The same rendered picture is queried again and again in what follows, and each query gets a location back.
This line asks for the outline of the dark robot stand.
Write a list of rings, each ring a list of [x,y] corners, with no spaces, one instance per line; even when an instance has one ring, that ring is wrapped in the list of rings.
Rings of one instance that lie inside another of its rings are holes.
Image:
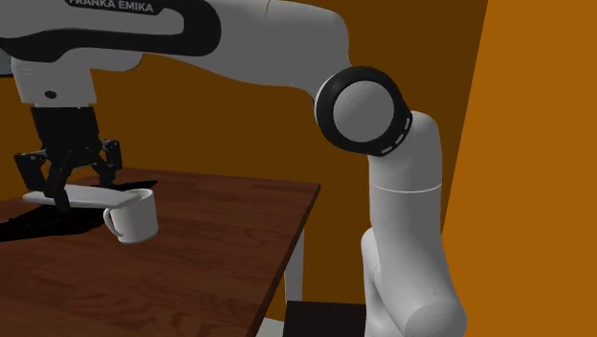
[[[365,305],[288,301],[283,337],[364,337]]]

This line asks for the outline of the white flat plate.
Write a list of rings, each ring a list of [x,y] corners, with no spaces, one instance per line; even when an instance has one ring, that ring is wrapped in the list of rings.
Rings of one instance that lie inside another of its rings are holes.
[[[99,187],[67,184],[66,191],[71,208],[119,208],[141,199],[135,192],[117,191]]]

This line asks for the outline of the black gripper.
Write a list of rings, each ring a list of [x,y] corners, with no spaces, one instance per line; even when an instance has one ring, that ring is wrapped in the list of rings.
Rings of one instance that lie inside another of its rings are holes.
[[[42,191],[60,212],[71,209],[65,185],[75,165],[91,165],[102,187],[112,187],[122,169],[117,140],[99,139],[93,107],[32,107],[34,125],[44,149],[13,156],[30,191]],[[99,156],[100,150],[105,158]]]

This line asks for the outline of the white mug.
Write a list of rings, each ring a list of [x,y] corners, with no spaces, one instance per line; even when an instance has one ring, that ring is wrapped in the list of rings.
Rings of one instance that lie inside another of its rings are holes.
[[[135,189],[127,191],[134,198],[118,208],[103,211],[104,223],[109,231],[123,244],[136,244],[147,241],[158,234],[153,190]]]

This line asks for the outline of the brown wooden table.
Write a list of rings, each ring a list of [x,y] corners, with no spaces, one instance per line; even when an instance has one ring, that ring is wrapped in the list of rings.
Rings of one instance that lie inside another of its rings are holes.
[[[320,187],[126,168],[159,231],[0,243],[0,337],[255,337]]]

